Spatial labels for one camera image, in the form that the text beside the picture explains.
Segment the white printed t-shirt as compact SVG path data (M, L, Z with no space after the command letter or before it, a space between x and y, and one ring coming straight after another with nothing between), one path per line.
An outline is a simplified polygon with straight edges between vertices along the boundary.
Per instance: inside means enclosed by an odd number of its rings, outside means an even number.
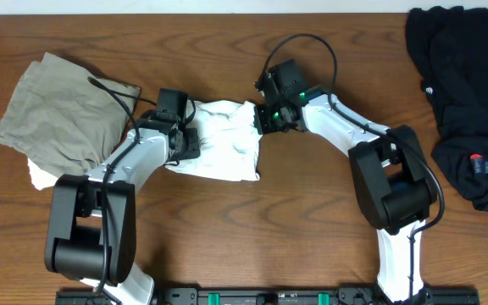
M188 103L188 125L197 129L200 156L182 160L169 170L185 175L227 181L258 181L259 142L254 126L255 105L228 100Z

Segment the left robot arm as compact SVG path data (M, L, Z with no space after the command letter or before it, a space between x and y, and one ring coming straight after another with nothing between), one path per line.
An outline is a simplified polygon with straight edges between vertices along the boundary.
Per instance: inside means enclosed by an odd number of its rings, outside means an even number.
M136 194L153 172L200 155L194 100L163 89L126 140L84 175L53 189L44 262L48 271L92 286L59 291L57 304L154 304L155 281L135 262Z

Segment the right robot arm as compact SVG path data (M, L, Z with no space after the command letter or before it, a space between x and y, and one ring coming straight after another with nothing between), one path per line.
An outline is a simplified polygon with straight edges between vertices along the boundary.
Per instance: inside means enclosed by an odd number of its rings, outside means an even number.
M378 125L322 86L310 86L295 60L265 67L255 83L264 103L255 110L262 135L289 130L323 137L349 159L358 206L376 229L376 285L390 304L426 304L420 238L437 190L415 133Z

